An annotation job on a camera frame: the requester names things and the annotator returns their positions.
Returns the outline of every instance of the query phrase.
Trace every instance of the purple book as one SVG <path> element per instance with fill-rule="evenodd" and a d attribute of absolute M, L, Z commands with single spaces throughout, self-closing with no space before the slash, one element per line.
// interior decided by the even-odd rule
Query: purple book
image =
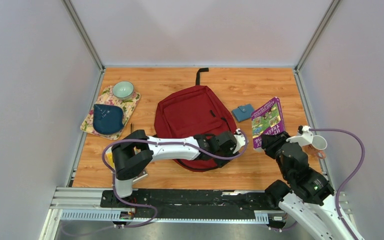
<path fill-rule="evenodd" d="M 285 131 L 284 116 L 279 98 L 273 97 L 262 107 L 252 112 L 251 122 L 254 150 L 262 152 L 261 134 L 276 135 Z"/>

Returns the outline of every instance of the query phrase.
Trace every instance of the light green bowl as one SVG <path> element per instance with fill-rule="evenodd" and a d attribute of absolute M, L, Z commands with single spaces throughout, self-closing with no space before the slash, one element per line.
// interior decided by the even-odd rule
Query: light green bowl
<path fill-rule="evenodd" d="M 126 100 L 132 97 L 135 88 L 129 81 L 121 81 L 112 88 L 112 94 L 120 100 Z"/>

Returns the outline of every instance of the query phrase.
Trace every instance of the wooden tabletop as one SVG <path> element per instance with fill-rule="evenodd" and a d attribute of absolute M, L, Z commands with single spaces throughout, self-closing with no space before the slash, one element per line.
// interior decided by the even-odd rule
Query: wooden tabletop
<path fill-rule="evenodd" d="M 168 95 L 195 85 L 198 68 L 107 68 L 100 92 L 120 81 L 130 81 L 142 97 L 119 139 L 134 130 L 143 129 L 148 136 L 156 134 L 155 110 Z M 252 104 L 257 109 L 273 97 L 279 97 L 286 131 L 295 135 L 299 125 L 307 124 L 300 94 L 290 68 L 210 68 L 201 73 L 201 85 L 209 86 L 226 108 Z M 236 123 L 251 138 L 251 120 Z M 112 141 L 88 134 L 77 167 L 73 187 L 110 188 L 111 172 L 101 160 L 103 149 Z M 319 161 L 309 164 L 320 172 Z M 222 168 L 207 172 L 192 172 L 173 160 L 152 162 L 149 176 L 135 188 L 154 189 L 214 189 L 264 190 L 275 180 L 282 180 L 276 161 L 253 150 L 252 143 L 245 154 Z"/>

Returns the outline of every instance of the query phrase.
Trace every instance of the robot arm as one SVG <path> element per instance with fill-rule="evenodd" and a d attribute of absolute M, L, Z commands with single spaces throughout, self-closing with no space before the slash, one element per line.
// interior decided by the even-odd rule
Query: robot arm
<path fill-rule="evenodd" d="M 322 174 L 309 166 L 308 155 L 301 148 L 312 143 L 313 134 L 309 129 L 300 126 L 299 134 L 293 137 L 285 131 L 261 135 L 261 148 L 276 160 L 283 179 L 290 185 L 280 180 L 274 182 L 265 190 L 268 201 L 272 207 L 290 214 L 315 239 L 352 240 L 336 211 L 334 189 Z M 364 240 L 350 220 L 344 219 L 357 238 Z"/>
<path fill-rule="evenodd" d="M 145 140 L 149 143 L 125 142 L 112 146 L 115 188 L 121 198 L 132 194 L 133 178 L 151 162 L 166 159 L 193 161 L 212 158 L 199 149 L 221 157 L 233 157 L 246 144 L 245 136 L 240 134 L 240 129 L 237 129 L 235 134 L 225 131 L 219 135 L 197 134 L 171 139 L 146 136 L 144 130 L 136 130 L 125 139 Z"/>

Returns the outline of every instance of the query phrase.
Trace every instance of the backpack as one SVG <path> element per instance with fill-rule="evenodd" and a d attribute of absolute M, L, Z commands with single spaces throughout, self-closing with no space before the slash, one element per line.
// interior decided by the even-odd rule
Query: backpack
<path fill-rule="evenodd" d="M 155 131 L 159 138 L 186 138 L 197 134 L 219 135 L 236 130 L 231 113 L 208 86 L 200 85 L 201 68 L 196 73 L 195 86 L 172 93 L 158 103 L 155 112 Z M 205 172 L 226 165 L 230 160 L 174 159 L 193 172 Z"/>

